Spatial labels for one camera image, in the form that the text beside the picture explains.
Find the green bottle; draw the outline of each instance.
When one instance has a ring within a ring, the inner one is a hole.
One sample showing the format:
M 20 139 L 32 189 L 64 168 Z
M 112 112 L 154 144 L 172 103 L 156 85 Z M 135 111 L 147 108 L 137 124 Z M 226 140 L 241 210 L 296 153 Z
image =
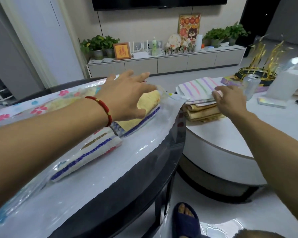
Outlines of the green bottle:
M 152 56 L 156 56 L 157 55 L 157 40 L 156 37 L 153 37 L 152 40 Z

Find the red bracelet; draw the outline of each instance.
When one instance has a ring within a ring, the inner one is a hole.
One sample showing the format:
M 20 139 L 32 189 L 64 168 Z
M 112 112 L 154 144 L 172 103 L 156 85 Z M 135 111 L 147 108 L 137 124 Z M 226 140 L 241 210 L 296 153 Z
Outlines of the red bracelet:
M 106 127 L 109 127 L 111 125 L 111 122 L 112 122 L 112 118 L 111 118 L 111 115 L 109 113 L 109 108 L 107 107 L 107 105 L 102 101 L 102 100 L 99 100 L 95 97 L 92 97 L 92 96 L 86 96 L 85 98 L 89 98 L 89 99 L 92 99 L 92 100 L 95 100 L 97 103 L 99 103 L 100 106 L 102 106 L 102 108 L 105 110 L 107 116 L 108 116 L 108 124 Z

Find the person's left hand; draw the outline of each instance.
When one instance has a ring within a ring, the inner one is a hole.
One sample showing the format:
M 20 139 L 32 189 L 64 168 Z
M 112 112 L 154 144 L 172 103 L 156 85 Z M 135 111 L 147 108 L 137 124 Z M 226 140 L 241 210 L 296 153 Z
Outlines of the person's left hand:
M 132 70 L 122 73 L 116 80 L 115 75 L 110 75 L 95 95 L 107 105 L 113 121 L 144 118 L 146 110 L 138 109 L 137 103 L 144 93 L 157 89 L 155 85 L 143 82 L 150 73 L 133 77 L 131 75 Z

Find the hand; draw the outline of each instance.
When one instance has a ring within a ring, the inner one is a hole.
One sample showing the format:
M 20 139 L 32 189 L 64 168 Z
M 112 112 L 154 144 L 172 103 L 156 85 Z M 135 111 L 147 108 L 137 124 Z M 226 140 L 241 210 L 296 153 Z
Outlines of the hand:
M 237 86 L 218 86 L 215 90 L 223 93 L 223 97 L 221 97 L 217 91 L 212 92 L 217 107 L 222 114 L 232 119 L 234 116 L 247 113 L 246 97 L 243 95 L 242 89 Z
M 110 75 L 95 95 L 107 105 L 113 121 L 144 118 L 146 110 L 137 108 L 139 98 L 144 93 L 157 89 L 155 85 L 143 82 L 150 73 L 133 77 L 131 75 L 133 75 L 132 70 L 124 72 L 116 80 L 115 75 Z

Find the television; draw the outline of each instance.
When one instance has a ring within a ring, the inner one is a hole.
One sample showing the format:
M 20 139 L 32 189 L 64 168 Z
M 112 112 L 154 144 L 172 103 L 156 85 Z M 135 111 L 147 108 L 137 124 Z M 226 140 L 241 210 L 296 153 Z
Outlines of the television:
M 225 5 L 227 0 L 92 0 L 95 11 Z

